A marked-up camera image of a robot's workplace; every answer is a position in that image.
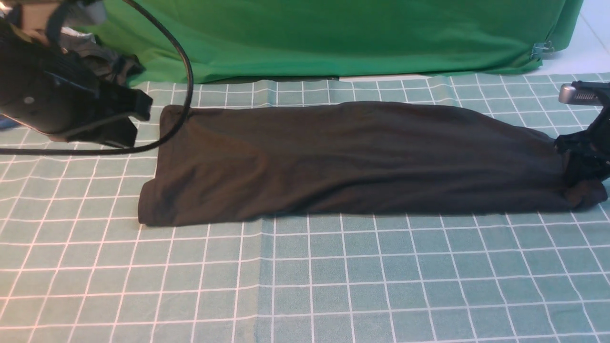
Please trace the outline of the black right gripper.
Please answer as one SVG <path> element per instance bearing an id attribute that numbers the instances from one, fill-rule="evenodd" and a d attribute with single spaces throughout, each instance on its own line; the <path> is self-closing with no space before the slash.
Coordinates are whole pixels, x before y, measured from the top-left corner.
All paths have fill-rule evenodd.
<path id="1" fill-rule="evenodd" d="M 563 158 L 563 180 L 569 187 L 586 180 L 603 182 L 610 175 L 610 109 L 603 107 L 584 131 L 560 135 L 555 148 Z"/>

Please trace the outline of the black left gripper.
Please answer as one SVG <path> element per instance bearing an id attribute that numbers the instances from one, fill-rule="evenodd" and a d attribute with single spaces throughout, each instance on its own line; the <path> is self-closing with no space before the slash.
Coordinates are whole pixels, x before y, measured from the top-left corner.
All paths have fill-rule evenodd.
<path id="1" fill-rule="evenodd" d="M 132 148 L 131 118 L 150 119 L 152 98 L 116 75 L 98 75 L 93 42 L 85 56 L 45 45 L 11 24 L 1 26 L 1 114 L 52 141 Z"/>

